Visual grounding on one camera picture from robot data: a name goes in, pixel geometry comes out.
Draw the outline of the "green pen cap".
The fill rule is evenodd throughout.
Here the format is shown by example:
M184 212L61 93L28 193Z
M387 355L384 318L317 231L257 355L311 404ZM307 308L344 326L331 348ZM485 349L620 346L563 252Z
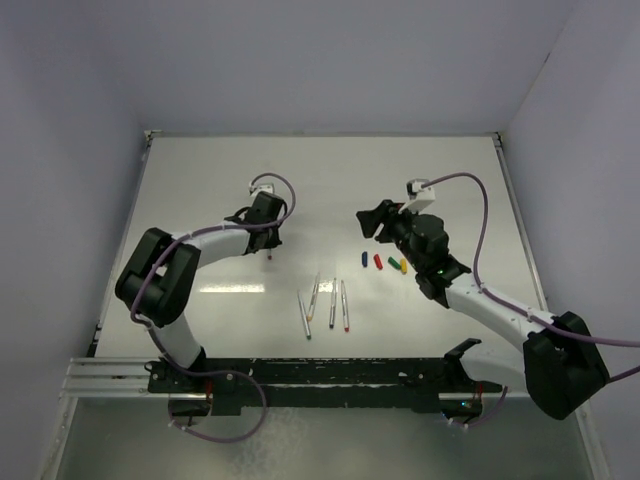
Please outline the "green pen cap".
M395 260L393 257L388 258L388 263L396 269L401 269L400 263L397 260Z

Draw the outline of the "silver pen green tip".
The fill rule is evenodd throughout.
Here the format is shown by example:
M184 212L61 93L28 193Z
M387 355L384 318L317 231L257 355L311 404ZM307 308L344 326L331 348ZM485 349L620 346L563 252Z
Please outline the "silver pen green tip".
M307 319L305 304L302 299L301 292L299 290L297 291L297 300L298 300L298 306L299 306L299 311L301 315L301 321L302 321L305 337L308 341L310 341L312 339L311 329L309 325L309 320Z

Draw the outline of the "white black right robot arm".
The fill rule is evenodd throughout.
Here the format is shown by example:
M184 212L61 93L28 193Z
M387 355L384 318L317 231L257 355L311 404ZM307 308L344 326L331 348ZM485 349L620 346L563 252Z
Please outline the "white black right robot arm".
M608 385L609 371L584 320L572 312L553 315L498 299L450 254L441 218L391 200L357 212L356 218L364 237L398 248L426 298L478 321L522 356L505 361L475 346L445 366L452 389L467 391L479 380L523 389L545 414L562 420Z

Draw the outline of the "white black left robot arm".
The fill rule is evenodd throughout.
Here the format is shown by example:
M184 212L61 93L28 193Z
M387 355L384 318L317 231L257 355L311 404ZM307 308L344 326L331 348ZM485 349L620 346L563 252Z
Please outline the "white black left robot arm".
M251 205L201 233L172 235L151 228L139 240L116 282L115 295L173 365L171 381L182 391L198 390L206 378L205 350L186 319L197 271L227 258L276 248L281 244L280 222L287 214L284 199L261 191Z

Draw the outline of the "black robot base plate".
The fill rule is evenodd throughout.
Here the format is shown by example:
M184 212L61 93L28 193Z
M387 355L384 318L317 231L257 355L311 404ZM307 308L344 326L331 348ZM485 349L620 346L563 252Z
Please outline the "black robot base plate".
M179 415L237 416L244 408L408 409L459 414L454 403L470 401L478 415L484 392L499 385L474 381L458 358L223 358L207 359L186 375L165 360L149 361L148 390L171 396Z

